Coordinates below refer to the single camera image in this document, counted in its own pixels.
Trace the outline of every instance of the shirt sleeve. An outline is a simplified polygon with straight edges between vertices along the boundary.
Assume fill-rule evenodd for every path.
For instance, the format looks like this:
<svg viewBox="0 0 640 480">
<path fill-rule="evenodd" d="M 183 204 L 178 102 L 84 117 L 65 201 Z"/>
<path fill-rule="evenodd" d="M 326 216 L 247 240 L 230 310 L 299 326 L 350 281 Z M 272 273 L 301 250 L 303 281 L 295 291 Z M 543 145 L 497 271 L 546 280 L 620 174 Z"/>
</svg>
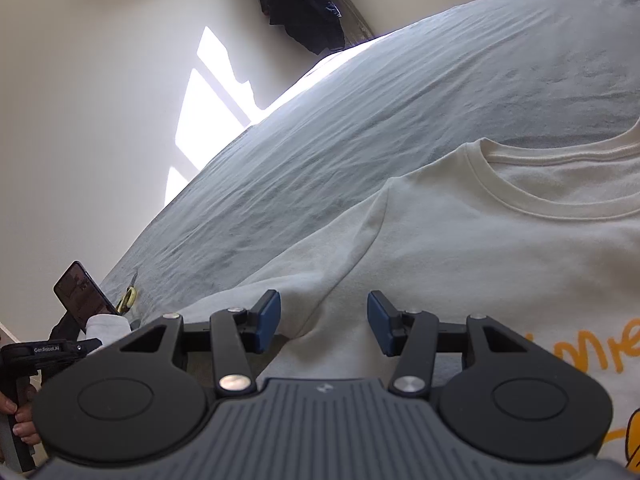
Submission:
<svg viewBox="0 0 640 480">
<path fill-rule="evenodd" d="M 322 300 L 366 254 L 385 217 L 389 183 L 324 228 L 300 240 L 235 288 L 207 296 L 181 311 L 185 322 L 209 319 L 233 306 L 251 308 L 270 288 L 281 297 L 278 333 L 289 339 L 313 327 Z"/>
</svg>

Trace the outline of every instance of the black handle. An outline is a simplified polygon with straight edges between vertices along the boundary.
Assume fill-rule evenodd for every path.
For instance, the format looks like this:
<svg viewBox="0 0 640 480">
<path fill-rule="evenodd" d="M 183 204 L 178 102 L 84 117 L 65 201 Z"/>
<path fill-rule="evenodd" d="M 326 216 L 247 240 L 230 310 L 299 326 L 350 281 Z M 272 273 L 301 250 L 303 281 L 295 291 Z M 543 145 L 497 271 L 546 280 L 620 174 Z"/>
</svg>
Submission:
<svg viewBox="0 0 640 480">
<path fill-rule="evenodd" d="M 0 392 L 11 399 L 17 406 L 23 405 L 24 389 L 29 383 L 29 378 L 0 379 Z M 13 428 L 15 417 L 13 415 L 0 415 L 0 448 L 4 454 L 4 460 L 10 469 L 17 472 L 27 472 L 35 469 L 31 458 L 31 447 L 15 436 Z"/>
</svg>

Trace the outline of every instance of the smartphone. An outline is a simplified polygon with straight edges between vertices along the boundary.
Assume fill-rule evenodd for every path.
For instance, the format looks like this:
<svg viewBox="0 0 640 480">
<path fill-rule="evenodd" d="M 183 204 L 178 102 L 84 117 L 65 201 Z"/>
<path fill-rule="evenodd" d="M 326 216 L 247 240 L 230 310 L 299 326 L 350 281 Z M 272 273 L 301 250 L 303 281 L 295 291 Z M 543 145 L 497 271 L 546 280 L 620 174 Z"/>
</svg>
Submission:
<svg viewBox="0 0 640 480">
<path fill-rule="evenodd" d="M 84 270 L 80 262 L 73 262 L 53 286 L 53 292 L 85 332 L 86 322 L 95 314 L 118 315 L 111 301 Z"/>
</svg>

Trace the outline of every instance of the round neckline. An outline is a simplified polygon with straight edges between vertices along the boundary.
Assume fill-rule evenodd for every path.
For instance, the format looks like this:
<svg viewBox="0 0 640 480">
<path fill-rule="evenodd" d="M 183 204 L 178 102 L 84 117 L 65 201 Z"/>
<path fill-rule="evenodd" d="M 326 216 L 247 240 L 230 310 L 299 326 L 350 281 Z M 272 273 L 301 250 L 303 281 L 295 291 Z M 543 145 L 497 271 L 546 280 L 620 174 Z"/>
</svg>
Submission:
<svg viewBox="0 0 640 480">
<path fill-rule="evenodd" d="M 466 144 L 465 153 L 480 184 L 500 202 L 523 212 L 550 218 L 604 219 L 640 210 L 640 192 L 604 202 L 553 202 L 514 186 L 491 167 L 491 163 L 555 166 L 576 160 L 598 162 L 637 155 L 640 153 L 640 120 L 617 137 L 591 144 L 532 149 L 506 146 L 484 138 Z"/>
</svg>

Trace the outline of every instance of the gray bed sheet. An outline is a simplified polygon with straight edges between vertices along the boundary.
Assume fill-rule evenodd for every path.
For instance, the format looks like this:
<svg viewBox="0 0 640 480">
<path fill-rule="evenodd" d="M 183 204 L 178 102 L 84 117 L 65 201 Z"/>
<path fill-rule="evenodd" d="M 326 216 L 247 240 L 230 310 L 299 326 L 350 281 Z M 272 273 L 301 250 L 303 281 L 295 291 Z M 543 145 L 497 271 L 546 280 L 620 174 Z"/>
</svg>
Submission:
<svg viewBox="0 0 640 480">
<path fill-rule="evenodd" d="M 138 268 L 131 317 L 148 322 L 237 285 L 390 176 L 463 142 L 602 140 L 634 124 L 639 97 L 640 0 L 455 7 L 382 38 L 250 127 L 102 288 L 116 300 Z"/>
</svg>

